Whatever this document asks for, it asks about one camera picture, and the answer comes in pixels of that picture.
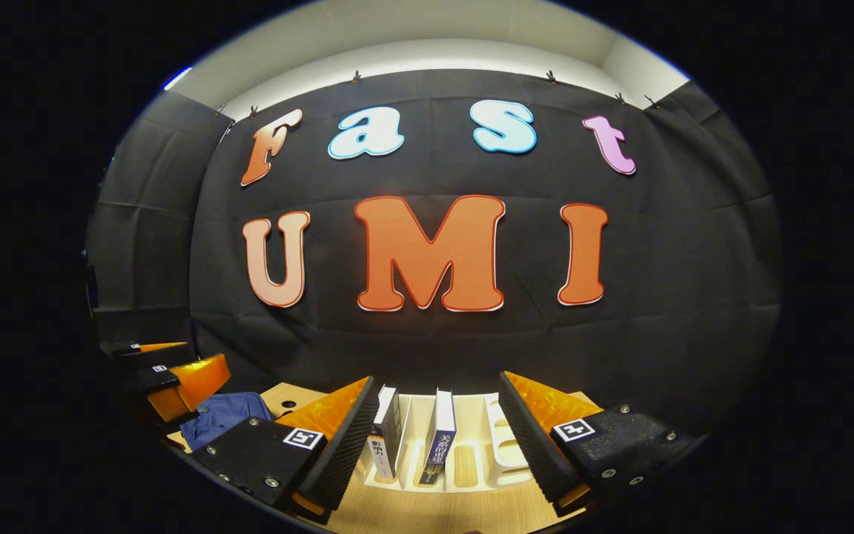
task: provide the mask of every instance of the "blue cloth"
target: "blue cloth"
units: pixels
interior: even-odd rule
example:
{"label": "blue cloth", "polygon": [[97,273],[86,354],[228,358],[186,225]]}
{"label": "blue cloth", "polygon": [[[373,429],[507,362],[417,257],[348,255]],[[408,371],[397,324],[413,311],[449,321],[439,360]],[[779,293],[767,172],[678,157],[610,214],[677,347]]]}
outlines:
{"label": "blue cloth", "polygon": [[265,402],[252,392],[211,395],[196,407],[196,411],[199,417],[180,425],[180,433],[190,450],[206,446],[248,417],[272,420]]}

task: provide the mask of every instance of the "white ceiling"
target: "white ceiling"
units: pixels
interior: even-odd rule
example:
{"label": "white ceiling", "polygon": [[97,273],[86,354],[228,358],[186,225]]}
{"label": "white ceiling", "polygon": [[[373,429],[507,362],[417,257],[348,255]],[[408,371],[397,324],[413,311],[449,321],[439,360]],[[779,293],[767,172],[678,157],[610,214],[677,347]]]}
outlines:
{"label": "white ceiling", "polygon": [[602,67],[618,35],[543,0],[319,0],[255,27],[208,57],[174,91],[219,108],[296,67],[349,50],[418,39],[482,39]]}

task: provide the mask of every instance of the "white book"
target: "white book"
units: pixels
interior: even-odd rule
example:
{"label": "white book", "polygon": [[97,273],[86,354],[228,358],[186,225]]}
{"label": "white book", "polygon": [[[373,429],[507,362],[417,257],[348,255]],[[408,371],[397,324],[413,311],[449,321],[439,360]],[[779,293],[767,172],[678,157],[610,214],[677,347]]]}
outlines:
{"label": "white book", "polygon": [[397,476],[400,449],[400,399],[397,388],[382,386],[377,393],[377,413],[368,436],[368,449],[383,479]]}

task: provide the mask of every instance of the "pink letter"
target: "pink letter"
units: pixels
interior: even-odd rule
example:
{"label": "pink letter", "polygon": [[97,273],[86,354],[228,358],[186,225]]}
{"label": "pink letter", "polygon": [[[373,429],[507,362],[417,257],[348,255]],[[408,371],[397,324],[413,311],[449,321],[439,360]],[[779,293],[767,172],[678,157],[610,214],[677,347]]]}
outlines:
{"label": "pink letter", "polygon": [[608,119],[601,115],[590,117],[582,121],[582,125],[586,129],[595,132],[595,138],[599,142],[599,149],[602,150],[602,156],[611,165],[611,168],[622,174],[634,174],[637,166],[630,158],[626,158],[621,154],[621,148],[618,145],[619,141],[624,141],[624,134],[621,131],[611,128],[608,124]]}

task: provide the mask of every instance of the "white organizer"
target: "white organizer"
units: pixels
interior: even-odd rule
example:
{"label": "white organizer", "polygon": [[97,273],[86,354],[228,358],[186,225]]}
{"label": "white organizer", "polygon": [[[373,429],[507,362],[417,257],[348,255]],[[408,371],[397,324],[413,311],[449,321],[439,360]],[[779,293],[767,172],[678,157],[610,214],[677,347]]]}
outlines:
{"label": "white organizer", "polygon": [[[370,487],[387,490],[414,491],[422,493],[456,493],[467,491],[498,490],[509,484],[532,479],[529,465],[519,450],[515,436],[509,428],[506,416],[499,406],[498,393],[487,395],[454,395],[454,413],[457,416],[457,435],[451,444],[444,471],[433,486],[420,486],[423,469],[420,450],[427,439],[433,395],[400,395],[400,419],[404,421],[403,442],[400,446],[397,477],[389,483],[376,480],[377,469],[371,453],[365,446],[359,459],[355,476]],[[457,448],[472,447],[472,462],[477,473],[477,483],[470,487],[455,484],[457,472]]]}

